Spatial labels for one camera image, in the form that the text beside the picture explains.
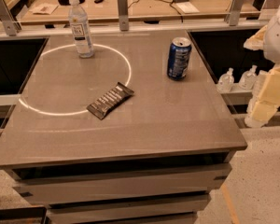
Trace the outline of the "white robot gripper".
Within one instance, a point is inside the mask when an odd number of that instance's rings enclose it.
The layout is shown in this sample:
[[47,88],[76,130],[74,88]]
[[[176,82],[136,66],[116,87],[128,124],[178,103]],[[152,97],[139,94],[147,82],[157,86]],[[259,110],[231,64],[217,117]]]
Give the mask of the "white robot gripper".
[[[244,42],[244,48],[263,50],[264,57],[280,63],[280,8],[267,26],[260,28]],[[269,72],[260,70],[249,101],[245,125],[260,128],[268,123],[280,107],[280,64]]]

